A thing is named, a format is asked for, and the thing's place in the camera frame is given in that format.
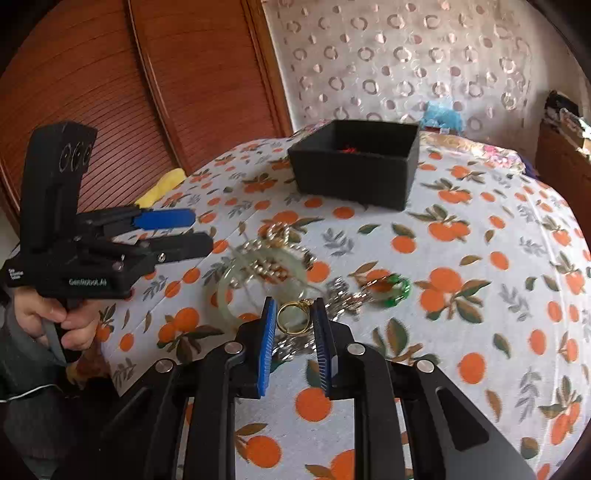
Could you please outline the person's left hand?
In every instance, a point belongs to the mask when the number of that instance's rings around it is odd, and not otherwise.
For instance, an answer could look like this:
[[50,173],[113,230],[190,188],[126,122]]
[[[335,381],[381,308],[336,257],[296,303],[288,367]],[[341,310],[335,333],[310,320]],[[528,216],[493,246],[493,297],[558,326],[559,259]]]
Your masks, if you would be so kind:
[[46,319],[66,331],[61,339],[62,347],[73,351],[87,350],[93,343],[101,306],[100,301],[85,300],[67,312],[57,300],[44,298],[33,288],[17,288],[13,295],[16,321],[30,337],[44,346],[49,345],[42,322]]

